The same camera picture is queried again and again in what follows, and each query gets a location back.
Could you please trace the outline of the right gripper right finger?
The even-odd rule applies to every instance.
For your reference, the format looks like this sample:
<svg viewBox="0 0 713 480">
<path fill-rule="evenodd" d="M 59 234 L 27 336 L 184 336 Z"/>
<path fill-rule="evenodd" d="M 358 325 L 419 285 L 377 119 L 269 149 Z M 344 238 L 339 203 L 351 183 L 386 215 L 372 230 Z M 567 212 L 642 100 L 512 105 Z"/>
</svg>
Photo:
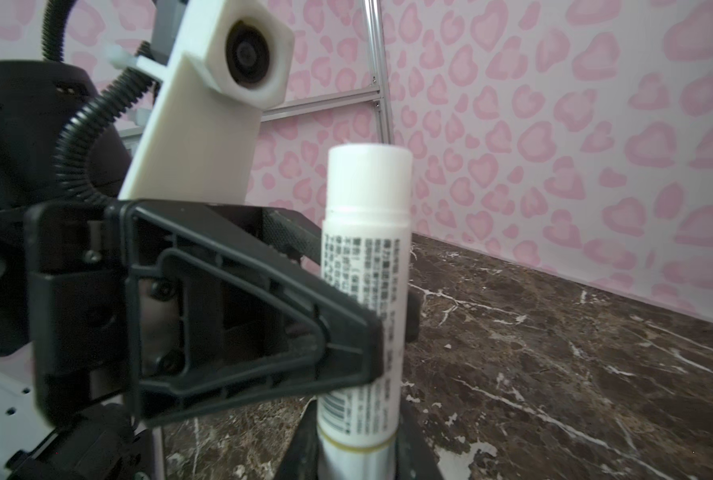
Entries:
<svg viewBox="0 0 713 480">
<path fill-rule="evenodd" d="M 397 437 L 396 480 L 443 480 L 434 452 L 417 420 L 403 413 Z"/>
</svg>

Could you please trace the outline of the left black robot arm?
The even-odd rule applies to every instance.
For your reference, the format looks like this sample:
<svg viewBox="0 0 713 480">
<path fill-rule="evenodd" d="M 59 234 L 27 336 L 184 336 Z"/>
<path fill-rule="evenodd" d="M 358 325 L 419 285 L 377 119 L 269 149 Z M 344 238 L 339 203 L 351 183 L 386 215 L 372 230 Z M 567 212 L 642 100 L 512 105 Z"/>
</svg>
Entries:
<svg viewBox="0 0 713 480">
<path fill-rule="evenodd" d="M 149 87 L 0 61 L 0 479 L 152 479 L 156 426 L 388 369 L 378 316 L 300 267 L 304 215 L 116 198 Z"/>
</svg>

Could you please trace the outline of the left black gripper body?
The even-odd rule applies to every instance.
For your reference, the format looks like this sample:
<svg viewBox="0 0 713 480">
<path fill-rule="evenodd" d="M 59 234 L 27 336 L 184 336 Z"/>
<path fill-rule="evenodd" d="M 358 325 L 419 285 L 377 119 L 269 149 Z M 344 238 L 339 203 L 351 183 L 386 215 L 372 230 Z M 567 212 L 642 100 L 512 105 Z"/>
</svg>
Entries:
<svg viewBox="0 0 713 480">
<path fill-rule="evenodd" d="M 108 240 L 108 206 L 50 202 L 26 216 L 36 402 L 54 424 L 115 395 L 126 402 L 124 277 Z"/>
</svg>

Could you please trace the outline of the white glue stick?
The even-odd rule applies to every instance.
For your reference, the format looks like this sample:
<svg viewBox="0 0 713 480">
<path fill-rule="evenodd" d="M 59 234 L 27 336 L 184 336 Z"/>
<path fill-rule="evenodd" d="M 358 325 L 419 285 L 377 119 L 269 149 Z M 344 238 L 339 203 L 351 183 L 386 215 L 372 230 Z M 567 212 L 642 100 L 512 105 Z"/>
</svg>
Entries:
<svg viewBox="0 0 713 480">
<path fill-rule="evenodd" d="M 328 152 L 324 222 L 406 223 L 412 235 L 412 180 L 413 156 L 407 148 L 366 143 L 336 146 Z M 358 386 L 318 398 L 318 478 L 393 479 L 405 344 L 390 344 L 385 337 L 388 323 L 350 300 L 374 327 L 368 344 L 379 360 L 379 370 Z"/>
</svg>

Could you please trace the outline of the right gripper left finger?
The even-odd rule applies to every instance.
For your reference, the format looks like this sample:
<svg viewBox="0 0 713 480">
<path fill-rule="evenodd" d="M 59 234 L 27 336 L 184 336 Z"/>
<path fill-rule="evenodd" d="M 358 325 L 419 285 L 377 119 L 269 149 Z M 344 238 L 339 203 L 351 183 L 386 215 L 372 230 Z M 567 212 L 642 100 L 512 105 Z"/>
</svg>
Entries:
<svg viewBox="0 0 713 480">
<path fill-rule="evenodd" d="M 316 399 L 308 402 L 300 423 L 290 440 L 274 480 L 318 479 L 318 424 L 316 424 Z"/>
</svg>

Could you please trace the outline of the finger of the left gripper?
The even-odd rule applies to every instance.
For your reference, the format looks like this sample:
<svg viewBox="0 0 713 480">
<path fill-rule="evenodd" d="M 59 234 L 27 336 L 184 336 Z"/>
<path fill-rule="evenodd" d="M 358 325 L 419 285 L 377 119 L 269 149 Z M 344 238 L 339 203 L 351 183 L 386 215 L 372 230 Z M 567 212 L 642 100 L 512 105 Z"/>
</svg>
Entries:
<svg viewBox="0 0 713 480">
<path fill-rule="evenodd" d="M 356 304 L 262 239 L 266 208 L 118 201 L 126 402 L 152 426 L 358 386 L 378 372 Z"/>
<path fill-rule="evenodd" d="M 306 256 L 322 267 L 326 283 L 372 309 L 388 323 L 390 344 L 420 336 L 423 302 L 409 291 L 412 235 L 406 223 L 312 223 L 300 212 L 266 208 L 262 239 L 276 250 Z"/>
</svg>

